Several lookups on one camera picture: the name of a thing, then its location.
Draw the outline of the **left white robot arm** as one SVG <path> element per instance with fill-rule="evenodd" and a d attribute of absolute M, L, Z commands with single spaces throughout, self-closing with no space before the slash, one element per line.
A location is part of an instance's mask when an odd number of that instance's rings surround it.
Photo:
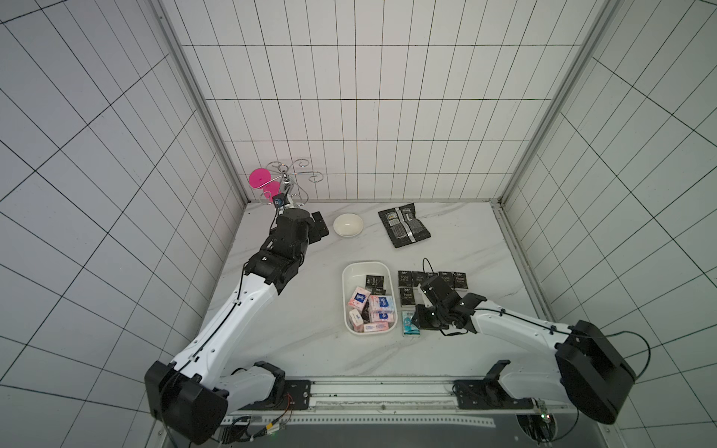
<path fill-rule="evenodd" d="M 168 434 L 207 442 L 227 414 L 285 401 L 286 374 L 265 361 L 223 375 L 256 315 L 279 297 L 304 264 L 308 246 L 328 236 L 319 212 L 278 212 L 267 239 L 242 268 L 238 286 L 193 341 L 169 363 L 154 362 L 144 383 L 151 415 Z"/>

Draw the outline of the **teal tissue pack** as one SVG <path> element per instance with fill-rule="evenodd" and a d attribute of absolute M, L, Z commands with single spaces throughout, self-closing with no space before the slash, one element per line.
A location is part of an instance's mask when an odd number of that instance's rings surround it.
<path fill-rule="evenodd" d="M 403 326 L 404 336 L 418 336 L 420 328 L 413 322 L 415 313 L 412 311 L 401 312 L 401 326 Z"/>

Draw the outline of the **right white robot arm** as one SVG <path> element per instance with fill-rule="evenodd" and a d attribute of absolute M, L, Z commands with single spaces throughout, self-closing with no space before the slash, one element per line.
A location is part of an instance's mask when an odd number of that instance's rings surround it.
<path fill-rule="evenodd" d="M 566 325 L 509 311 L 481 295 L 456 291 L 440 274 L 427 274 L 419 288 L 429 300 L 412 319 L 420 330 L 480 334 L 526 351 L 523 360 L 498 360 L 485 377 L 509 397 L 570 403 L 596 422 L 616 422 L 640 375 L 612 344 L 612 335 L 584 320 Z"/>

